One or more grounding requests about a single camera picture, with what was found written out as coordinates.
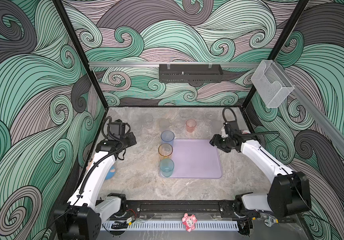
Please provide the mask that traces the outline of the teal translucent cup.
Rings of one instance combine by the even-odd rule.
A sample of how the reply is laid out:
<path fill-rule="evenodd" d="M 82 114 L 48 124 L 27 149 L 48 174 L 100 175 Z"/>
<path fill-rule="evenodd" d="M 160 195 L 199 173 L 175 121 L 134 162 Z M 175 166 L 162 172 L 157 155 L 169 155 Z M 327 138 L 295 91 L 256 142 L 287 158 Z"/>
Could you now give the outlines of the teal translucent cup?
<path fill-rule="evenodd" d="M 161 175 L 165 178 L 169 178 L 173 174 L 174 162 L 171 159 L 163 159 L 160 163 Z"/>

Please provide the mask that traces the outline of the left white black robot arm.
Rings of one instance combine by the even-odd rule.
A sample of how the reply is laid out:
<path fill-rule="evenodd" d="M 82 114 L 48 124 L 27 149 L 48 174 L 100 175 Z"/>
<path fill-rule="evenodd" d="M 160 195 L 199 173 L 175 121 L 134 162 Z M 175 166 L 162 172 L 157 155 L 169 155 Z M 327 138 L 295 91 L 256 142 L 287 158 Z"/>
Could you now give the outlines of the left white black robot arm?
<path fill-rule="evenodd" d="M 98 195 L 111 168 L 124 160 L 127 149 L 137 140 L 128 123 L 113 121 L 111 116 L 105 118 L 101 134 L 104 138 L 97 143 L 81 183 L 67 203 L 54 211 L 52 224 L 60 240 L 95 240 L 105 221 L 126 211 L 124 195 L 109 194 L 104 200 Z"/>

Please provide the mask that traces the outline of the blue translucent cup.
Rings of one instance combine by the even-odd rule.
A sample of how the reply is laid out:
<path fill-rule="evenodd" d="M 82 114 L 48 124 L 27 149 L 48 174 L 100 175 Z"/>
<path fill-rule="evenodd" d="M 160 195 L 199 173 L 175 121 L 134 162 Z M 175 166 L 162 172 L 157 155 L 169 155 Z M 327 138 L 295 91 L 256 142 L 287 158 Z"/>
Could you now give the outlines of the blue translucent cup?
<path fill-rule="evenodd" d="M 162 144 L 169 144 L 173 147 L 175 135 L 172 131 L 166 130 L 161 133 Z"/>

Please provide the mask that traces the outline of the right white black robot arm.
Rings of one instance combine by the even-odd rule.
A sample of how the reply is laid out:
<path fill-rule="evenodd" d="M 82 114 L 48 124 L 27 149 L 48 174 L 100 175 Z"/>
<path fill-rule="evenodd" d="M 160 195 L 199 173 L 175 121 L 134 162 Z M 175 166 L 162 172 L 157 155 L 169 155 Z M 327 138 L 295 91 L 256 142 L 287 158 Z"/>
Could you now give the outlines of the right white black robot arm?
<path fill-rule="evenodd" d="M 266 194 L 246 193 L 235 197 L 233 209 L 237 217 L 247 218 L 261 212 L 278 218 L 311 210 L 310 184 L 303 172 L 295 172 L 275 159 L 255 140 L 259 133 L 243 133 L 237 120 L 223 118 L 222 134 L 215 134 L 210 144 L 230 153 L 235 150 L 252 160 L 270 183 Z"/>

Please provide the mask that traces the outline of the yellow translucent cup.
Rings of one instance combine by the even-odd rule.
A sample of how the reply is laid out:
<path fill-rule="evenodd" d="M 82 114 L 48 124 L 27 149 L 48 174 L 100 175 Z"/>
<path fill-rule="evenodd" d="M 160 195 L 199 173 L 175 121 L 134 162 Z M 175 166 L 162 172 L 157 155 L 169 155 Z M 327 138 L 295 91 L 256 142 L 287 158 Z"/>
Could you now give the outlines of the yellow translucent cup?
<path fill-rule="evenodd" d="M 158 153 L 161 159 L 168 159 L 173 153 L 173 147 L 168 143 L 163 143 L 159 146 Z"/>

